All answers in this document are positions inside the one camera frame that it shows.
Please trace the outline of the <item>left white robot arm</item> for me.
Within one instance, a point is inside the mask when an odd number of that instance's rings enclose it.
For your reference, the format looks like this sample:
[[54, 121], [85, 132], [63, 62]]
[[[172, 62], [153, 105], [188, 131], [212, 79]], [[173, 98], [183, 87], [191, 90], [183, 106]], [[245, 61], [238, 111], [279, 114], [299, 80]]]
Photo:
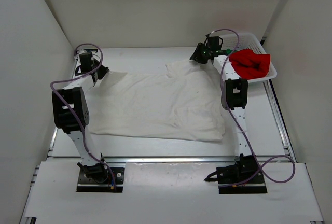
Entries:
[[85, 94], [109, 72], [108, 67], [102, 65], [102, 59], [96, 59], [96, 53], [96, 49], [79, 51], [75, 59], [80, 65], [74, 78], [53, 81], [50, 87], [55, 125], [75, 144], [81, 157], [81, 162], [78, 163], [80, 171], [87, 178], [103, 184], [110, 179], [111, 173], [88, 130], [90, 114], [85, 98]]

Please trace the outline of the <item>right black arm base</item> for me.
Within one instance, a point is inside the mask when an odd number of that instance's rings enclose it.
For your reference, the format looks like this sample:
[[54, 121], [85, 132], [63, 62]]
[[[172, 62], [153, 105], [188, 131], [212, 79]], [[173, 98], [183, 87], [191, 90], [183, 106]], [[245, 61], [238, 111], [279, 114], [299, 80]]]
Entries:
[[219, 194], [266, 194], [267, 187], [262, 172], [253, 155], [240, 155], [235, 164], [217, 167], [205, 182], [217, 182]]

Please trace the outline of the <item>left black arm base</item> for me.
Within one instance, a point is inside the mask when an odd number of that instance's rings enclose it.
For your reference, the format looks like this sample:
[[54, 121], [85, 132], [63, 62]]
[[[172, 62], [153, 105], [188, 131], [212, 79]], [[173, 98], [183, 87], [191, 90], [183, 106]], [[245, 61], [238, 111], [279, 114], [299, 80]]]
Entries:
[[76, 191], [98, 193], [122, 193], [125, 178], [124, 167], [112, 167], [112, 173], [102, 165], [86, 166], [77, 163], [80, 168]]

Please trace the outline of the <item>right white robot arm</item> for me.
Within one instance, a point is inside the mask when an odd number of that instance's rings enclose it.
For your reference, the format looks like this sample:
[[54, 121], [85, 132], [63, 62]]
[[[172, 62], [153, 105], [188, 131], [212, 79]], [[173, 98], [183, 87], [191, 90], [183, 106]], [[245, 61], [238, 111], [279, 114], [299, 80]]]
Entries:
[[202, 43], [198, 43], [190, 60], [200, 64], [211, 61], [219, 70], [221, 77], [222, 107], [231, 117], [231, 130], [235, 142], [235, 163], [220, 167], [216, 174], [221, 179], [234, 177], [238, 182], [247, 181], [257, 171], [257, 162], [248, 144], [245, 118], [247, 105], [248, 81], [237, 74], [228, 56], [222, 51], [223, 39], [206, 35]]

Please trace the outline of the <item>white t shirt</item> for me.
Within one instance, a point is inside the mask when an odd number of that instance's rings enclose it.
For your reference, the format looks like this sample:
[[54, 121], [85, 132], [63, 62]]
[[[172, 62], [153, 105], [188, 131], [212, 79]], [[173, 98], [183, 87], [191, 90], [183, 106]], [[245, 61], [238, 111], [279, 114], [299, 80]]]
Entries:
[[164, 74], [109, 72], [86, 95], [89, 131], [99, 135], [219, 142], [225, 134], [220, 74], [183, 60]]

